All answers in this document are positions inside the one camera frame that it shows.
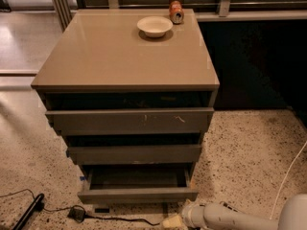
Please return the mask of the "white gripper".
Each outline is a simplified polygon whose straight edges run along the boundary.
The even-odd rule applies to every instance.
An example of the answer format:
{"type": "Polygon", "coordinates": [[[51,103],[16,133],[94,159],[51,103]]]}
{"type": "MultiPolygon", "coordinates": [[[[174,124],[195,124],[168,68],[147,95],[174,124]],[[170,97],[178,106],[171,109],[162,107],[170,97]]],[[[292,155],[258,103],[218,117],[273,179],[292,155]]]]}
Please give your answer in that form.
{"type": "Polygon", "coordinates": [[[181,216],[179,214],[175,214],[162,220],[161,227],[163,229],[181,228],[183,226],[183,223],[187,227],[192,228],[206,227],[204,218],[205,206],[199,205],[198,203],[195,203],[190,199],[186,199],[184,205],[185,206],[181,211],[181,216]]]}

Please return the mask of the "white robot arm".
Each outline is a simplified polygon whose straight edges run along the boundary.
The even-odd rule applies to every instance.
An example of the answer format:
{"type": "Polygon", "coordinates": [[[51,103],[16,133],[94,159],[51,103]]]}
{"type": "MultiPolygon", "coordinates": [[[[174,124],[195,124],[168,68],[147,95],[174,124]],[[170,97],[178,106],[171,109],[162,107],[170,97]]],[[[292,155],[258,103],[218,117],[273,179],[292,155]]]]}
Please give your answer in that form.
{"type": "Polygon", "coordinates": [[[226,203],[190,203],[179,214],[161,222],[163,229],[183,226],[202,230],[307,230],[307,195],[288,199],[279,220],[245,214],[226,203]]]}

